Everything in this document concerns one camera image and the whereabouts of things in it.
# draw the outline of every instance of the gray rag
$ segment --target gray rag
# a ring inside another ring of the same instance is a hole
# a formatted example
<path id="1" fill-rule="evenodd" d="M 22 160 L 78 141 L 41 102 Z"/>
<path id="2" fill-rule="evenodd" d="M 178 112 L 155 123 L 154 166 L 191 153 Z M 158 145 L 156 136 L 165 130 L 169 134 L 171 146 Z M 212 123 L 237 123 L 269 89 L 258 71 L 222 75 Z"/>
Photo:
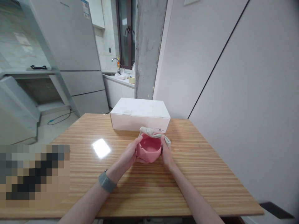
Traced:
<path id="1" fill-rule="evenodd" d="M 150 136 L 152 138 L 159 138 L 159 139 L 161 139 L 161 137 L 162 137 L 162 134 L 155 134 L 154 135 L 154 133 L 157 132 L 157 131 L 155 131 L 155 130 L 153 130 L 151 128 L 141 127 L 139 130 L 140 130 L 140 133 L 139 133 L 138 137 L 140 137 L 142 133 L 144 133 L 144 134 L 146 134 L 146 135 L 148 135 L 148 136 Z M 165 142 L 166 142 L 167 146 L 169 147 L 170 144 L 171 144 L 171 141 L 165 135 L 164 135 L 164 139 L 165 139 Z"/>

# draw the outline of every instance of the white box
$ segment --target white box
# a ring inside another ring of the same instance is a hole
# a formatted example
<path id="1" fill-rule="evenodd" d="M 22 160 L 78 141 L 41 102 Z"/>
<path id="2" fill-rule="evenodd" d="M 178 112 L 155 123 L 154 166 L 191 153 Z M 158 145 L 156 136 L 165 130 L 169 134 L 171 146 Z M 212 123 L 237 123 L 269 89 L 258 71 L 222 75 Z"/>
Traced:
<path id="1" fill-rule="evenodd" d="M 163 101 L 121 98 L 110 113 L 115 130 L 139 131 L 143 127 L 165 133 L 170 115 Z"/>

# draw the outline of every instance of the window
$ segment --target window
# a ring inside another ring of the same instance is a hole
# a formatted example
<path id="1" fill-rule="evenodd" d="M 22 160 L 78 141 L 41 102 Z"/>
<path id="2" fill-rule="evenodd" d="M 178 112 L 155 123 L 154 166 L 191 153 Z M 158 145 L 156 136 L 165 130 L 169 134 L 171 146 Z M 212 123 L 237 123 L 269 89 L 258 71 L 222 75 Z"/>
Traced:
<path id="1" fill-rule="evenodd" d="M 120 62 L 132 69 L 135 62 L 136 0 L 116 0 Z"/>

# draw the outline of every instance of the forearm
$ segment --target forearm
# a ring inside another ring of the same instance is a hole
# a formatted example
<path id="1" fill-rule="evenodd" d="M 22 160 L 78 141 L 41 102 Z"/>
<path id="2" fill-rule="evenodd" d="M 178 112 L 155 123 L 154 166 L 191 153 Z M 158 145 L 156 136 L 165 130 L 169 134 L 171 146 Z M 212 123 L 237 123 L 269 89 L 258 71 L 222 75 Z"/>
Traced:
<path id="1" fill-rule="evenodd" d="M 178 187 L 183 194 L 189 209 L 197 224 L 206 223 L 222 223 L 223 221 L 217 215 L 215 210 L 209 205 L 204 197 L 197 191 L 197 189 L 184 176 L 175 163 L 169 167 Z"/>
<path id="2" fill-rule="evenodd" d="M 107 171 L 106 176 L 117 183 L 124 174 L 121 165 L 116 162 Z M 59 223 L 92 223 L 100 208 L 109 196 L 97 181 L 94 186 L 62 217 Z"/>

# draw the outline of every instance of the faucet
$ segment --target faucet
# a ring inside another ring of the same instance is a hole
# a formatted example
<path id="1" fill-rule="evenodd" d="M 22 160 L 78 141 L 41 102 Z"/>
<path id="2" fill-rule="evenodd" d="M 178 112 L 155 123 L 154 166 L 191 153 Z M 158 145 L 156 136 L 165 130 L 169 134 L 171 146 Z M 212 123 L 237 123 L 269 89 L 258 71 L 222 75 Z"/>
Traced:
<path id="1" fill-rule="evenodd" d="M 124 69 L 124 67 L 121 65 L 120 61 L 117 58 L 113 58 L 111 62 L 113 62 L 114 59 L 117 60 L 118 64 L 119 64 L 119 68 L 117 70 L 117 73 L 119 73 L 121 75 L 121 67 L 123 68 L 123 70 L 125 71 L 125 73 L 131 73 L 131 72 L 126 72 L 126 70 Z"/>
<path id="2" fill-rule="evenodd" d="M 117 73 L 121 74 L 121 67 L 122 67 L 122 65 L 121 65 L 120 61 L 119 61 L 117 58 L 114 58 L 114 59 L 117 60 L 117 61 L 118 61 L 118 64 L 119 64 L 119 68 L 118 68 L 118 70 L 117 70 Z"/>

